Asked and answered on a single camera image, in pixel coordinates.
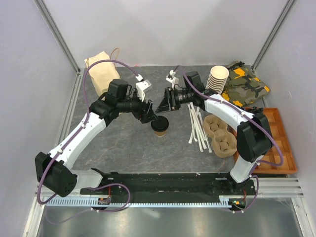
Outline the black plastic cup lid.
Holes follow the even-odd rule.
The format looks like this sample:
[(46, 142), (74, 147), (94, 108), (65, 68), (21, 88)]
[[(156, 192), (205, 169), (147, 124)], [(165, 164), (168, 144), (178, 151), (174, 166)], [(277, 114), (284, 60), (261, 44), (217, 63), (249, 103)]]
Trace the black plastic cup lid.
[(156, 120), (151, 121), (151, 128), (156, 132), (164, 132), (169, 127), (169, 121), (164, 116), (158, 116)]

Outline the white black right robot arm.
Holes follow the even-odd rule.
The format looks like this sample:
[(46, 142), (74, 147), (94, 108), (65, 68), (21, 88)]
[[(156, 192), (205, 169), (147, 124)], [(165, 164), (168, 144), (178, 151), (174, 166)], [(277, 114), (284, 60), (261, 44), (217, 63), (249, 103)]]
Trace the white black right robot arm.
[(180, 109), (182, 104), (192, 102), (202, 110), (217, 116), (237, 132), (239, 157), (230, 171), (231, 179), (226, 182), (226, 188), (229, 193), (238, 194), (243, 190), (243, 182), (249, 178), (255, 162), (273, 147), (268, 119), (263, 114), (254, 115), (244, 111), (225, 100), (215, 90), (206, 88), (196, 71), (184, 75), (184, 88), (175, 88), (178, 79), (173, 70), (166, 80), (172, 86), (165, 89), (156, 113), (175, 111)]

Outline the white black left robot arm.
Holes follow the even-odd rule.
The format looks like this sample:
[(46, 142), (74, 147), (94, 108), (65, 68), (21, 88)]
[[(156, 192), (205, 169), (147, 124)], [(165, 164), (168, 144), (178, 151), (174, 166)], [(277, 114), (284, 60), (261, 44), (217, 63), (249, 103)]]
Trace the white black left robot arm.
[(152, 101), (145, 100), (150, 87), (148, 80), (136, 83), (135, 88), (125, 80), (112, 80), (108, 90), (90, 105), (84, 118), (64, 141), (49, 153), (36, 155), (39, 183), (56, 195), (66, 197), (78, 187), (79, 176), (71, 171), (78, 156), (119, 114), (132, 113), (141, 123), (156, 120)]

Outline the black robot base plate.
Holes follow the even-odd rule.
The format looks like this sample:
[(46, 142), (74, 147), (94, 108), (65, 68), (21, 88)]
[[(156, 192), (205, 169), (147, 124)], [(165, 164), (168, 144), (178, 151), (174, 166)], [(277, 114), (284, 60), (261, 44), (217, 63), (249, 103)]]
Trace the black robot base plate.
[(99, 190), (82, 188), (80, 194), (111, 194), (114, 196), (118, 187), (111, 189), (105, 185), (119, 183), (127, 186), (132, 194), (146, 192), (156, 194), (159, 191), (198, 192), (210, 195), (253, 195), (255, 194), (254, 181), (247, 178), (242, 183), (235, 183), (229, 173), (104, 173), (92, 168), (102, 176)]

